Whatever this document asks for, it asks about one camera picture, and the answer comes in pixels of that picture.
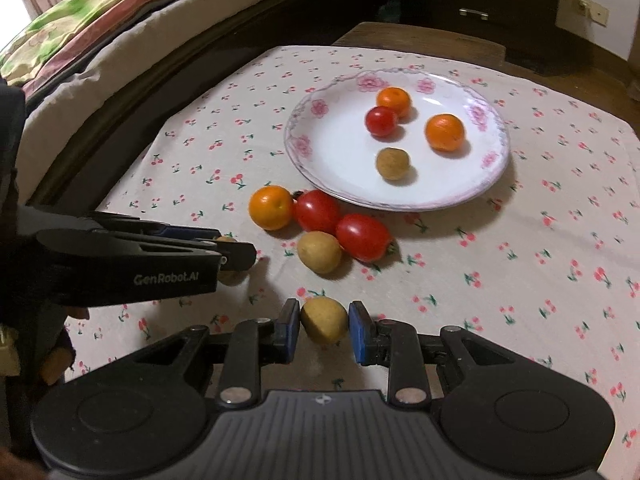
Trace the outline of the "smooth orange fruit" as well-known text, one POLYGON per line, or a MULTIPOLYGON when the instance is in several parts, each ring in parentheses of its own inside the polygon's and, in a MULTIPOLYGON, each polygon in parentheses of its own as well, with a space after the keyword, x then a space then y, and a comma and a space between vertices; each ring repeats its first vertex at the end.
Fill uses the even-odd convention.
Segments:
POLYGON ((285 228, 293 219, 293 210, 291 193, 279 185, 258 188, 248 202, 250 218, 265 231, 285 228))

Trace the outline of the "large tan longan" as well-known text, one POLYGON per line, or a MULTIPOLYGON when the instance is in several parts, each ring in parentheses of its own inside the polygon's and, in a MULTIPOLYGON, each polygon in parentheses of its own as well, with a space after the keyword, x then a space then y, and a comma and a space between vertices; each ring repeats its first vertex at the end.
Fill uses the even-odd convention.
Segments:
POLYGON ((315 274, 329 274, 340 265, 343 251, 333 235, 311 231, 305 233, 297 242, 297 255, 315 274))

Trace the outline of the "red tomato with calyx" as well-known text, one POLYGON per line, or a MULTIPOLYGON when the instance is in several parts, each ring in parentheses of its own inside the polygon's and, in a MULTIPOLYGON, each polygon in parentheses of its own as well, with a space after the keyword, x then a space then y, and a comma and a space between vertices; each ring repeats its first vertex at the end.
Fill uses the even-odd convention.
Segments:
POLYGON ((342 218, 341 207, 335 198, 320 190, 311 190, 295 192, 293 200, 293 218, 304 231, 335 234, 342 218))

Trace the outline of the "oblong red tomato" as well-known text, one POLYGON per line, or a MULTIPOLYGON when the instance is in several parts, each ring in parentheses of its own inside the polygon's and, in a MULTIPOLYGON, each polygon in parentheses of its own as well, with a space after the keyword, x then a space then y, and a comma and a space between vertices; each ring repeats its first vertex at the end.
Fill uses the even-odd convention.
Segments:
POLYGON ((335 236, 345 252, 364 263, 382 259, 394 240, 381 221, 366 214, 345 214, 335 236))

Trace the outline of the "round red cherry tomato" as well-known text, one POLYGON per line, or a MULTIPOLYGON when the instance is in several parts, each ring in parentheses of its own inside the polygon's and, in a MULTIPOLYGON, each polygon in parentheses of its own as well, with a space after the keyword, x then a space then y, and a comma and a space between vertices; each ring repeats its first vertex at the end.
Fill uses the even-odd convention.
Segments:
POLYGON ((364 118, 364 125, 375 138, 387 138, 395 131, 397 124, 397 114, 387 106, 372 107, 364 118))

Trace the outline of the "mandarin orange with stem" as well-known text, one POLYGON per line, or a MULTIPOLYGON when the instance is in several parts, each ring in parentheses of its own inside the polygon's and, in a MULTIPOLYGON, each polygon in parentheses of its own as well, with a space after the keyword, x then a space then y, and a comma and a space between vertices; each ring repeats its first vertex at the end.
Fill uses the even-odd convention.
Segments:
POLYGON ((399 119, 407 117, 412 107, 409 93, 398 87, 387 87, 378 92, 376 105, 390 108, 399 119))

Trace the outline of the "beige mattress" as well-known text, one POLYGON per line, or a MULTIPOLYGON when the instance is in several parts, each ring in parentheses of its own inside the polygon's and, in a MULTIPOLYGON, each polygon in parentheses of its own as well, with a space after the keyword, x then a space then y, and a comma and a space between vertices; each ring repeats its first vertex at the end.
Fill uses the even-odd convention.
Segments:
POLYGON ((21 200, 32 197, 73 135, 109 98, 188 41, 262 1, 162 0, 70 66, 54 88, 28 99, 16 161, 21 200))

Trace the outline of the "colourful floral quilt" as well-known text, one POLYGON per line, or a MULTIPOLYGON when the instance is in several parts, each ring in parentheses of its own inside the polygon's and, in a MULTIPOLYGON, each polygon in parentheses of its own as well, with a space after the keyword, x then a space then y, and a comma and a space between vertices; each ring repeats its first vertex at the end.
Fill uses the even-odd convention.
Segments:
POLYGON ((32 94, 154 0, 27 0, 40 12, 1 50, 1 78, 32 94))

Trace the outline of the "white floral plate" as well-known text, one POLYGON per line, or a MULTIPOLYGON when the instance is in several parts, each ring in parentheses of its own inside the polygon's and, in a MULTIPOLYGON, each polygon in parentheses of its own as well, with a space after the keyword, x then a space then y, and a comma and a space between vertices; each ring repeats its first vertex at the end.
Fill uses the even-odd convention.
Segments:
POLYGON ((386 211, 430 211, 472 200, 502 177, 510 159, 506 124, 484 96, 459 81, 399 67, 341 75, 311 92, 293 108, 283 142, 313 186, 346 203, 386 211), (412 107, 388 138, 377 139, 364 118, 385 87, 406 90, 412 107), (465 141, 457 151, 428 145, 425 125, 437 114, 463 122, 465 141), (403 179, 386 181, 376 170, 383 148, 408 153, 403 179))

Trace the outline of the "wall power outlet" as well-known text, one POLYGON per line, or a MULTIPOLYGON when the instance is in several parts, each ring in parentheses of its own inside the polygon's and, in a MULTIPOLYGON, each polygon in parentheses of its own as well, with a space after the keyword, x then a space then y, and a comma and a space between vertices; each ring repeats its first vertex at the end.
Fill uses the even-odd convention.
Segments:
POLYGON ((602 27, 608 26, 610 11, 601 3, 593 0, 573 0, 574 11, 586 18, 588 21, 596 23, 602 27))

